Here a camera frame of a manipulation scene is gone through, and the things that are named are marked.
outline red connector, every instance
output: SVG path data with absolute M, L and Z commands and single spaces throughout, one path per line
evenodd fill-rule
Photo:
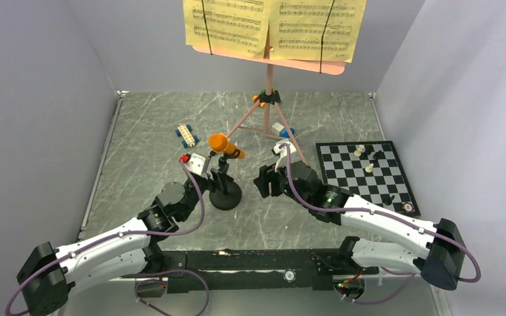
M 187 163 L 187 161 L 189 161 L 189 159 L 191 159 L 191 155 L 186 153 L 184 155 L 181 155 L 181 157 L 179 157 L 179 162 L 183 161 L 183 163 Z

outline microphone stand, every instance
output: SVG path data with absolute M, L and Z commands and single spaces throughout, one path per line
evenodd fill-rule
M 214 155 L 216 155 L 216 152 L 211 151 L 208 160 Z M 224 153 L 223 156 L 218 159 L 218 169 L 210 169 L 213 186 L 208 196 L 210 198 L 210 203 L 222 211 L 233 209 L 241 201 L 241 188 L 234 179 L 227 174 L 230 167 L 227 161 L 236 159 L 238 156 L 239 150 L 234 152 L 234 155 Z

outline gray wall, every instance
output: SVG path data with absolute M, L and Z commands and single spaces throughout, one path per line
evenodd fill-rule
M 426 1 L 377 101 L 424 217 L 454 220 L 482 266 L 453 313 L 506 315 L 506 1 Z
M 134 92 L 250 91 L 266 67 L 210 56 L 185 45 L 181 0 L 69 0 L 114 87 Z M 354 61 L 340 76 L 277 67 L 289 91 L 377 90 L 424 0 L 368 1 Z
M 116 99 L 68 3 L 0 1 L 0 315 L 34 246 L 75 240 Z

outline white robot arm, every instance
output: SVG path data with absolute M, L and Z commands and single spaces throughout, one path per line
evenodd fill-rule
M 320 221 L 367 230 L 392 242 L 348 236 L 339 250 L 344 262 L 359 269 L 386 267 L 413 272 L 445 290 L 457 287 L 465 253 L 455 223 L 447 219 L 437 224 L 413 219 L 374 205 L 346 189 L 324 184 L 313 169 L 294 157 L 294 145 L 287 140 L 279 142 L 273 153 L 279 155 L 278 163 L 261 167 L 254 180 L 263 198 L 285 194 Z M 478 270 L 477 273 L 476 280 L 480 278 Z
M 234 183 L 226 175 L 225 160 L 219 163 L 220 169 L 211 170 L 215 179 L 205 176 L 205 161 L 196 154 L 183 155 L 180 162 L 185 165 L 189 179 L 184 184 L 166 184 L 150 207 L 125 224 L 74 244 L 53 248 L 47 242 L 34 248 L 16 276 L 31 316 L 49 315 L 65 304 L 69 296 L 112 278 L 163 267 L 158 242 L 168 235 L 196 230 L 204 218 L 204 210 L 192 230 L 177 232 L 176 222 L 187 220 L 206 190 L 220 192 Z M 11 304 L 12 301 L 7 315 L 14 315 L 9 311 Z

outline toy car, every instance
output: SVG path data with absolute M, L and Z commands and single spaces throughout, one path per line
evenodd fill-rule
M 194 147 L 199 142 L 199 138 L 196 135 L 191 134 L 192 131 L 193 129 L 189 124 L 181 124 L 175 130 L 177 137 L 183 137 L 181 143 L 183 144 L 184 148 Z

